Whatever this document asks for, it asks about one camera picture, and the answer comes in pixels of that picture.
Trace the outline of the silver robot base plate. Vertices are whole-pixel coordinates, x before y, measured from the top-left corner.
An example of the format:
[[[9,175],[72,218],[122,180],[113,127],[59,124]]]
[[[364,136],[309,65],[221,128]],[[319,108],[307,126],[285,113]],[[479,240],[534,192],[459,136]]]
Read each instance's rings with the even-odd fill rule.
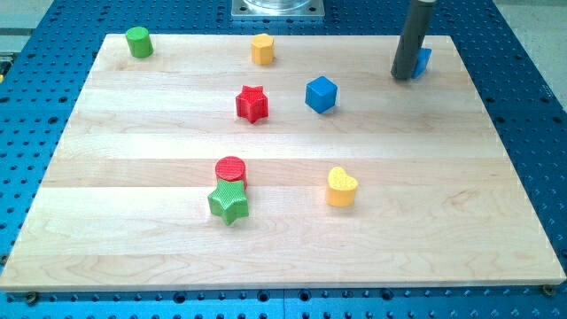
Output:
[[[231,0],[231,16],[237,19],[322,19],[323,0]]]

